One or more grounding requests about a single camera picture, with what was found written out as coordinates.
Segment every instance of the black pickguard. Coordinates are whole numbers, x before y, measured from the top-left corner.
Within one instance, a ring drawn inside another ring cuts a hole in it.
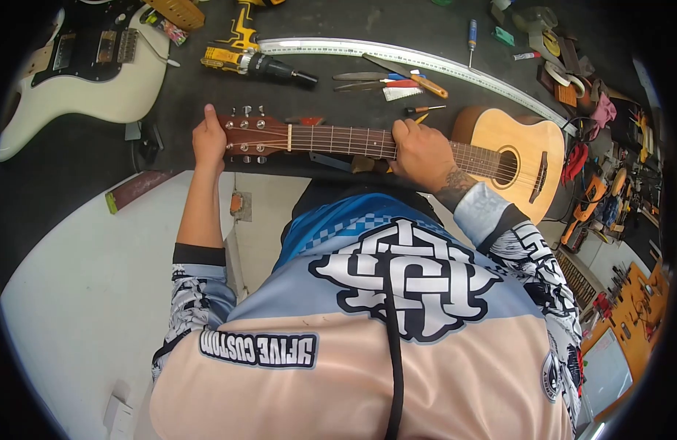
[[[121,34],[128,29],[133,14],[140,9],[143,3],[140,0],[113,0],[105,4],[90,5],[78,0],[65,2],[65,19],[52,45],[52,57],[48,68],[34,75],[31,87],[49,80],[52,77],[68,75],[80,77],[84,80],[100,83],[108,81],[118,75],[121,63],[117,61],[117,54],[121,42]],[[116,24],[120,14],[126,14],[125,20]],[[97,63],[101,32],[113,30],[116,40],[113,44],[111,61]],[[53,70],[57,49],[63,35],[76,34],[71,46],[69,66]]]

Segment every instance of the white electric guitar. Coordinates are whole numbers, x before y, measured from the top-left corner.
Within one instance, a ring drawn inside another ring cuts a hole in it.
[[[128,123],[150,111],[165,77],[169,38],[140,23],[149,7],[138,6],[132,0],[66,2],[48,45],[26,66],[25,75],[33,74],[17,84],[20,100],[1,132],[0,162],[65,113]],[[40,71],[38,58],[47,63]]]

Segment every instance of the guitar neck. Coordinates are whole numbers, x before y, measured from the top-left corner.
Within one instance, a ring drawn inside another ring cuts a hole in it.
[[[290,148],[296,151],[314,151],[365,155],[371,158],[394,159],[397,145],[392,133],[382,129],[346,128],[334,126],[293,125]],[[496,151],[449,141],[456,165],[465,172],[482,177],[494,177],[500,166]]]

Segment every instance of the printed shirt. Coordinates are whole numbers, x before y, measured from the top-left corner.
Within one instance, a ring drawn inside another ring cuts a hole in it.
[[[294,220],[270,277],[236,306],[222,249],[176,245],[150,417],[164,439],[384,438],[386,295],[404,372],[399,437],[571,439],[580,409],[573,295],[536,227],[476,184],[458,242],[363,194]]]

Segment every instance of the hand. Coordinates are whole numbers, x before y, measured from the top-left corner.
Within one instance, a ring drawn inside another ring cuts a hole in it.
[[[395,121],[392,136],[397,143],[397,160],[390,161],[390,166],[396,175],[432,194],[448,185],[448,174],[457,166],[451,144],[441,132],[407,119]]]
[[[192,146],[197,169],[210,168],[216,170],[217,175],[221,174],[224,170],[226,133],[211,104],[204,107],[204,120],[192,131]]]

